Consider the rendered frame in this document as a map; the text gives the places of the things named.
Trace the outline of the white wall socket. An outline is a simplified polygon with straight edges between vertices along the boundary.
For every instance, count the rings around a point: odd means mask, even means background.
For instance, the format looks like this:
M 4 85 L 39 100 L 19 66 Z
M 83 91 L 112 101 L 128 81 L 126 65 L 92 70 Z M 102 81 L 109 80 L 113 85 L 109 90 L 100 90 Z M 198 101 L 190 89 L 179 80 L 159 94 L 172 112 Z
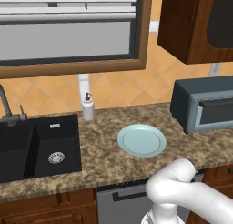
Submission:
M 217 76 L 221 68 L 221 63 L 212 63 L 209 70 L 210 76 Z

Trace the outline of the black kitchen sink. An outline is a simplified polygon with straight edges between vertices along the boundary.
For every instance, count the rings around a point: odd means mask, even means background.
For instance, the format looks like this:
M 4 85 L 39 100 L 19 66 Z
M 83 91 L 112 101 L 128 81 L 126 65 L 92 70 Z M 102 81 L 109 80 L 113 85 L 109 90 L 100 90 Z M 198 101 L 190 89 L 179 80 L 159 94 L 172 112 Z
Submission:
M 81 170 L 77 115 L 0 123 L 0 183 Z

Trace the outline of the grey sink tap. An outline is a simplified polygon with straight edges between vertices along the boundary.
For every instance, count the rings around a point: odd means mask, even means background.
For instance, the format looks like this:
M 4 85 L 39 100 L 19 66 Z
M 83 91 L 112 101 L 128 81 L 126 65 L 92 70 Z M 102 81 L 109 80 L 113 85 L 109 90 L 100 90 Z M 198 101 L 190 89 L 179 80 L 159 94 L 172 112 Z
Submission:
M 2 121 L 4 123 L 6 123 L 9 127 L 13 127 L 19 121 L 27 121 L 27 114 L 24 112 L 23 106 L 20 106 L 21 114 L 15 114 L 15 115 L 12 114 L 6 95 L 5 95 L 4 88 L 1 85 L 0 85 L 0 98 L 2 100 L 4 109 L 5 109 L 5 115 L 2 116 Z

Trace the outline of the grey dishwasher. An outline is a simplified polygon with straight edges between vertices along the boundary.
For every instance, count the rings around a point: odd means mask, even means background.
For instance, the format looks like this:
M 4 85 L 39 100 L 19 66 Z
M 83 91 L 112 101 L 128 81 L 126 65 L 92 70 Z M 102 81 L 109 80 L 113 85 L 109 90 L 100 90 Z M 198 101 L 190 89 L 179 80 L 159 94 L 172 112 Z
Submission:
M 147 197 L 115 202 L 112 194 L 120 196 L 146 192 L 146 179 L 123 182 L 96 189 L 98 224 L 141 224 L 153 202 Z

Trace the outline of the dark grey toaster oven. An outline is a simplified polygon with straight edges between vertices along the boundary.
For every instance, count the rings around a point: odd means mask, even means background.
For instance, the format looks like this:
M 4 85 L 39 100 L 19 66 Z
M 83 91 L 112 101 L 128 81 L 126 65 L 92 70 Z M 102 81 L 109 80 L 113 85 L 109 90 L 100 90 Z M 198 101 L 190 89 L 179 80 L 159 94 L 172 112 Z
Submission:
M 233 90 L 233 76 L 215 76 L 176 80 L 170 104 L 172 117 L 177 120 L 184 132 L 188 134 L 187 126 L 191 97 L 195 94 Z

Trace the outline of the dark wood wall cupboard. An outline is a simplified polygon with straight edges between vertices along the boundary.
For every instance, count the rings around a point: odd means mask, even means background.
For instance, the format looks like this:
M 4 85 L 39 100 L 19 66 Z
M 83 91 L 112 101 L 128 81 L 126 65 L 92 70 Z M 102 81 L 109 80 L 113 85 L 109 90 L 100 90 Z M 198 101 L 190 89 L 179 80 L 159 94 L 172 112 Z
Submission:
M 181 62 L 233 62 L 233 0 L 162 0 L 157 43 Z

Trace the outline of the toaster oven door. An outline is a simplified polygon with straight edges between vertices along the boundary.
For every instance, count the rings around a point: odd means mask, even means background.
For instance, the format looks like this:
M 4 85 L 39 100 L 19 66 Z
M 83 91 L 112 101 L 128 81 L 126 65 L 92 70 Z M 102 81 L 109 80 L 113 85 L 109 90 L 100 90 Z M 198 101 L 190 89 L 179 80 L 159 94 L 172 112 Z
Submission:
M 233 105 L 202 107 L 200 100 L 233 97 L 233 90 L 195 94 L 191 97 L 189 133 L 233 127 Z

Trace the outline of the white soap dispenser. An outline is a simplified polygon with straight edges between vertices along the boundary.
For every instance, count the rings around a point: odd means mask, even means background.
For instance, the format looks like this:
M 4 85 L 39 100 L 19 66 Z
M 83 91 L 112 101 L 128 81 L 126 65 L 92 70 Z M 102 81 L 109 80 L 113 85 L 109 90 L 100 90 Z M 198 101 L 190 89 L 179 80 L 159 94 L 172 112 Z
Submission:
M 86 92 L 86 97 L 82 103 L 82 110 L 85 121 L 91 121 L 95 118 L 95 103 L 88 92 Z

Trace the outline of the wood framed window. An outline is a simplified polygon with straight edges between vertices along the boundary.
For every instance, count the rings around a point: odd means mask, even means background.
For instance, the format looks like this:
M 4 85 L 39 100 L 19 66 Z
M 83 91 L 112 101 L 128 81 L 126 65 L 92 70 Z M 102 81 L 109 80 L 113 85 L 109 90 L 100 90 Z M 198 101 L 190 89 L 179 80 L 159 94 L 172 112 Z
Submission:
M 0 0 L 0 78 L 146 67 L 152 0 Z

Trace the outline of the pale blue plate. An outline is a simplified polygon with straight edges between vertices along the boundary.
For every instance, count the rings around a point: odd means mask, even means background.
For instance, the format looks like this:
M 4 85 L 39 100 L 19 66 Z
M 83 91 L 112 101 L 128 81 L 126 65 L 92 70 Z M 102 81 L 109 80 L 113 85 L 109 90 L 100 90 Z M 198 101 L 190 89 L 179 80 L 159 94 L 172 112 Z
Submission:
M 131 156 L 151 158 L 165 149 L 167 140 L 159 129 L 149 125 L 135 124 L 119 131 L 117 143 Z

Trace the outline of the white paper towel holder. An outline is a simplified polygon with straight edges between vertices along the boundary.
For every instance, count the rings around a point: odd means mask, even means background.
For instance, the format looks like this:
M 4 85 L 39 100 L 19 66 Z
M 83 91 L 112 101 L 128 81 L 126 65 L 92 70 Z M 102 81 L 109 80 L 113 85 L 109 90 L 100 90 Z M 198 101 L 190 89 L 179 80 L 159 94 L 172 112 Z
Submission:
M 89 74 L 78 75 L 78 88 L 80 95 L 80 106 L 82 107 L 86 99 L 86 92 L 90 92 Z

